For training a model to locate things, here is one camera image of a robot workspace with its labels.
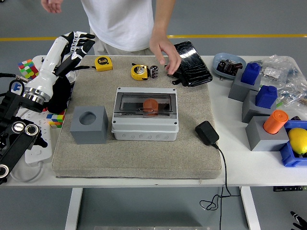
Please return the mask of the person's left hand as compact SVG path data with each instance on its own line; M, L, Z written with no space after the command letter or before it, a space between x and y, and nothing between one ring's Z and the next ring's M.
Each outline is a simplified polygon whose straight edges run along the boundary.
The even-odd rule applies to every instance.
M168 56L168 64L166 70L168 74L173 75L181 64L181 57L174 45L166 36L152 35L150 39L150 50L155 55L157 61L161 65L166 65L166 60L163 52Z

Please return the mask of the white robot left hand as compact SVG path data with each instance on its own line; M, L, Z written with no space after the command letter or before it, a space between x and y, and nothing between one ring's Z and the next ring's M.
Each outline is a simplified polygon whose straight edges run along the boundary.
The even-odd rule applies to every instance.
M95 36L85 32L70 32L59 36L51 46L39 74L29 81L24 97L40 104L53 95L53 85L59 76L66 76L85 57L94 45Z

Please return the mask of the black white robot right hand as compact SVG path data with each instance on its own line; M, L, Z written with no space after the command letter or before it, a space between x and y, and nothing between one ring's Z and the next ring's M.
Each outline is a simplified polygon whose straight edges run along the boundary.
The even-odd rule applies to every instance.
M299 230L307 230L307 221L300 217L297 213L291 211L290 214L297 221L297 223L293 223L294 227L297 227Z

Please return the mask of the person's right hand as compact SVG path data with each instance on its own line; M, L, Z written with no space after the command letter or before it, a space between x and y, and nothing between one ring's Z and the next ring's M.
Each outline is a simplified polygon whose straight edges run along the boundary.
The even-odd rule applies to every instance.
M41 0L42 7L49 13L61 13L63 0Z

